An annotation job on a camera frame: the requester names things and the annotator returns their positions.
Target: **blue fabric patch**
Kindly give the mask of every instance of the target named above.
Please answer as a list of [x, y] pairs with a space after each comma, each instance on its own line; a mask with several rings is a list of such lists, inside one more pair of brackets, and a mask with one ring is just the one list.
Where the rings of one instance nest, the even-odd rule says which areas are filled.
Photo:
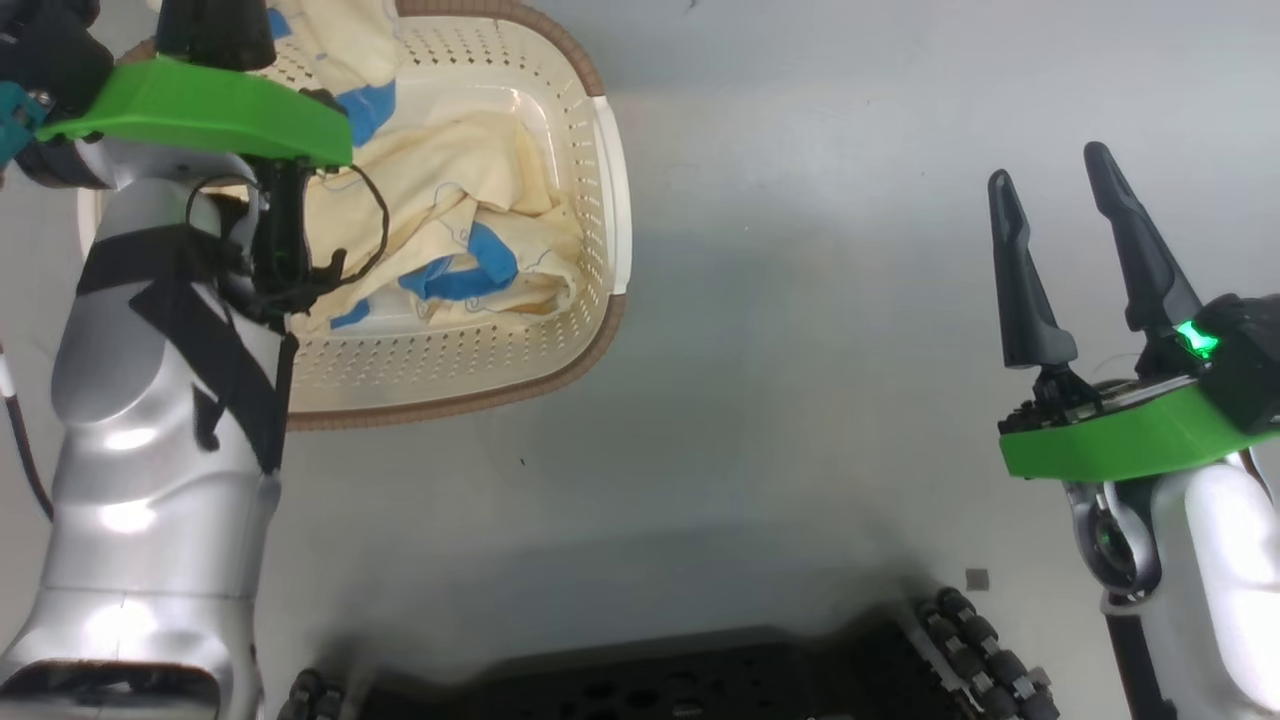
[[367, 316], [369, 316], [369, 300], [361, 300], [360, 302], [356, 304], [355, 307], [351, 309], [351, 313], [347, 313], [346, 315], [339, 315], [338, 318], [329, 320], [329, 328], [335, 331], [338, 328], [344, 328], [347, 325], [355, 325], [356, 323], [364, 320]]
[[381, 87], [365, 86], [343, 92], [338, 102], [347, 109], [352, 145], [360, 147], [396, 113], [396, 81]]
[[271, 23], [271, 40], [279, 40], [293, 35], [293, 28], [289, 27], [289, 20], [284, 19], [284, 13], [276, 10], [275, 8], [268, 8], [266, 19]]
[[488, 225], [472, 223], [467, 252], [479, 263], [472, 270], [448, 272], [452, 259], [442, 258], [401, 275], [399, 286], [422, 300], [471, 300], [507, 290], [520, 268], [516, 255]]

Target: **cloth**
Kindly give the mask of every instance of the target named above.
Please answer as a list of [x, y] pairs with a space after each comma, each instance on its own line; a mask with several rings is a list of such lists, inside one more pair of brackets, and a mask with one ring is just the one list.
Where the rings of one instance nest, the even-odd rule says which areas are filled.
[[[160, 0], [148, 0], [156, 12]], [[396, 0], [269, 0], [271, 37], [306, 55], [320, 86], [351, 120], [352, 143], [372, 138], [396, 113], [399, 17]]]
[[[392, 210], [387, 252], [360, 281], [321, 296], [296, 332], [358, 322], [365, 299], [408, 292], [431, 324], [529, 322], [566, 307], [581, 284], [582, 229], [556, 197], [532, 137], [509, 114], [472, 113], [434, 127], [378, 135], [356, 151]], [[381, 211], [353, 172], [307, 188], [306, 228], [321, 263], [347, 251], [349, 275], [379, 245]]]

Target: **white plastic basket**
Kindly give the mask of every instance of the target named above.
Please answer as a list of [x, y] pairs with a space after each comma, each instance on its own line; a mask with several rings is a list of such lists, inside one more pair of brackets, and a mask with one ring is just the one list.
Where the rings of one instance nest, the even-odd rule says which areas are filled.
[[[520, 117], [585, 232], [573, 305], [539, 324], [426, 328], [387, 311], [328, 337], [300, 336], [291, 429], [338, 429], [468, 413], [563, 387], [604, 354], [631, 273], [631, 204], [613, 111], [586, 53], [541, 13], [511, 0], [401, 0], [403, 63], [387, 127], [474, 110]], [[268, 77], [317, 87], [283, 41]], [[82, 242], [101, 197], [81, 191]]]

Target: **black wire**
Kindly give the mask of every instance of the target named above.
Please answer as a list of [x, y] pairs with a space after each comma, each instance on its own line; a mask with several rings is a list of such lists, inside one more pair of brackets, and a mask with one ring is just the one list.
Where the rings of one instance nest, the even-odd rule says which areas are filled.
[[196, 206], [196, 197], [200, 195], [201, 190], [205, 190], [210, 184], [220, 181], [238, 179], [244, 181], [244, 184], [252, 187], [253, 190], [262, 192], [261, 186], [253, 182], [253, 178], [248, 176], [242, 176], [238, 173], [227, 173], [223, 176], [210, 176], [196, 183], [196, 187], [191, 188], [191, 195], [187, 196], [187, 210], [182, 214], [182, 222], [184, 224], [191, 224], [191, 210]]
[[[365, 181], [365, 187], [369, 188], [369, 192], [374, 196], [374, 201], [378, 202], [378, 208], [383, 213], [383, 227], [381, 227], [383, 232], [381, 232], [381, 238], [378, 242], [378, 250], [374, 251], [372, 256], [370, 256], [369, 260], [366, 260], [365, 264], [358, 270], [356, 270], [355, 273], [352, 273], [351, 275], [348, 275], [346, 278], [342, 278], [339, 281], [339, 283], [338, 283], [339, 286], [352, 284], [355, 282], [360, 282], [361, 279], [364, 279], [365, 275], [367, 275], [370, 272], [372, 272], [372, 269], [378, 265], [378, 263], [381, 261], [383, 256], [387, 254], [387, 247], [390, 243], [392, 211], [390, 211], [390, 208], [387, 206], [387, 199], [383, 197], [381, 191], [378, 190], [378, 184], [374, 183], [372, 178], [369, 177], [369, 173], [366, 173], [364, 168], [361, 168], [360, 165], [352, 164], [351, 169], [355, 170], [356, 174], [358, 174], [361, 177], [361, 179]], [[191, 196], [187, 199], [187, 210], [184, 213], [184, 218], [186, 218], [186, 222], [188, 224], [191, 223], [191, 211], [192, 211], [192, 208], [196, 204], [196, 195], [201, 190], [204, 190], [205, 187], [209, 187], [211, 183], [218, 182], [218, 181], [224, 181], [224, 179], [239, 179], [239, 181], [244, 181], [244, 183], [250, 184], [251, 187], [253, 187], [259, 192], [262, 191], [260, 186], [257, 186], [251, 178], [248, 178], [246, 176], [224, 174], [224, 176], [212, 176], [212, 177], [205, 178], [205, 179], [200, 181], [192, 188]], [[276, 269], [276, 275], [279, 275], [279, 269], [278, 268], [275, 268], [275, 269]], [[260, 306], [260, 307], [262, 307], [262, 309], [265, 309], [265, 310], [273, 310], [274, 313], [283, 315], [284, 313], [278, 311], [275, 309], [271, 309], [271, 307], [269, 307], [269, 305], [273, 304], [273, 302], [276, 302], [279, 300], [288, 300], [288, 299], [296, 296], [298, 293], [298, 291], [300, 291], [300, 288], [293, 288], [293, 290], [287, 290], [287, 291], [273, 293], [273, 295], [261, 296], [261, 297], [259, 297], [256, 300], [256, 305]]]
[[378, 251], [374, 252], [372, 258], [365, 261], [365, 265], [360, 268], [356, 274], [349, 278], [343, 278], [342, 284], [358, 282], [367, 275], [369, 272], [374, 269], [374, 265], [376, 265], [387, 252], [387, 245], [390, 242], [392, 234], [392, 211], [387, 208], [387, 200], [383, 197], [383, 193], [378, 191], [378, 186], [374, 184], [374, 181], [369, 178], [369, 173], [366, 173], [360, 165], [352, 163], [351, 169], [356, 170], [356, 174], [365, 179], [365, 187], [367, 187], [369, 192], [374, 195], [374, 201], [378, 202], [378, 208], [383, 211], [383, 240], [378, 243]]
[[[339, 286], [344, 286], [344, 284], [351, 284], [351, 283], [358, 282], [365, 275], [367, 275], [378, 265], [378, 263], [381, 261], [383, 256], [387, 254], [387, 247], [390, 243], [390, 233], [392, 233], [392, 211], [387, 206], [387, 199], [383, 197], [383, 193], [378, 190], [378, 184], [374, 183], [374, 181], [369, 177], [369, 173], [366, 173], [364, 170], [364, 168], [361, 168], [360, 165], [352, 164], [351, 169], [355, 170], [365, 181], [365, 187], [369, 188], [369, 192], [374, 196], [374, 201], [378, 202], [378, 208], [383, 211], [383, 234], [381, 234], [381, 240], [378, 242], [378, 250], [374, 251], [374, 255], [371, 258], [369, 258], [369, 260], [366, 260], [365, 264], [358, 270], [356, 270], [355, 273], [352, 273], [349, 277], [346, 277], [342, 281], [339, 281], [339, 283], [338, 283]], [[288, 299], [293, 297], [294, 295], [297, 295], [297, 292], [298, 292], [298, 290], [287, 290], [284, 292], [276, 292], [274, 295], [266, 295], [266, 296], [259, 297], [257, 302], [259, 302], [259, 305], [266, 307], [271, 302], [276, 302], [279, 300], [288, 300]], [[278, 313], [278, 314], [280, 314], [280, 315], [287, 314], [287, 313], [282, 313], [282, 311], [278, 311], [278, 310], [274, 310], [274, 309], [271, 309], [271, 310], [275, 311], [275, 313]]]
[[18, 445], [18, 459], [22, 461], [22, 471], [27, 475], [27, 484], [31, 486], [31, 495], [36, 496], [40, 510], [51, 523], [54, 520], [54, 501], [49, 500], [44, 483], [40, 482], [40, 473], [36, 470], [36, 459], [31, 455], [31, 439], [27, 437], [27, 423], [22, 419], [22, 407], [18, 405], [18, 396], [4, 398], [4, 406], [9, 410], [9, 425], [13, 428], [13, 441]]

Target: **gray floor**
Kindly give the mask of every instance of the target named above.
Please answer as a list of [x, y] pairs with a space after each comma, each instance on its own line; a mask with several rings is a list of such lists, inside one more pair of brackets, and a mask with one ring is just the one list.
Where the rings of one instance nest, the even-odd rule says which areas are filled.
[[[1080, 160], [1105, 140], [1202, 297], [1276, 290], [1280, 5], [544, 0], [595, 58], [636, 217], [628, 316], [539, 401], [292, 436], [259, 603], [270, 702], [324, 652], [461, 679], [538, 652], [833, 628], [900, 580], [982, 609], [1066, 717], [1125, 716], [1061, 491], [1004, 477], [987, 176], [1006, 167], [1082, 347], [1135, 337]], [[148, 32], [111, 0], [115, 50]], [[41, 466], [78, 254], [69, 192], [0, 193], [0, 338]], [[47, 534], [0, 442], [0, 635]]]

